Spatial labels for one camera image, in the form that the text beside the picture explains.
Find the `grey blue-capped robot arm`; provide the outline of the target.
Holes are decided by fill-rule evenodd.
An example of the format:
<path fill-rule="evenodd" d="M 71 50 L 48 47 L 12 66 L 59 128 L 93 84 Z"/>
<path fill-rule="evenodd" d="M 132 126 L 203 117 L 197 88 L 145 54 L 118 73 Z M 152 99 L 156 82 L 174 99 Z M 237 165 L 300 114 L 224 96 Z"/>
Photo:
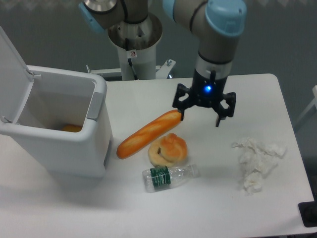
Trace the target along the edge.
<path fill-rule="evenodd" d="M 247 7 L 242 0 L 165 0 L 166 14 L 199 38 L 191 87 L 179 84 L 173 107 L 183 113 L 192 106 L 211 108 L 218 120 L 234 115 L 236 94 L 224 93 Z M 83 0 L 83 18 L 96 32 L 107 32 L 116 46 L 123 80 L 155 79 L 160 20 L 147 0 Z"/>

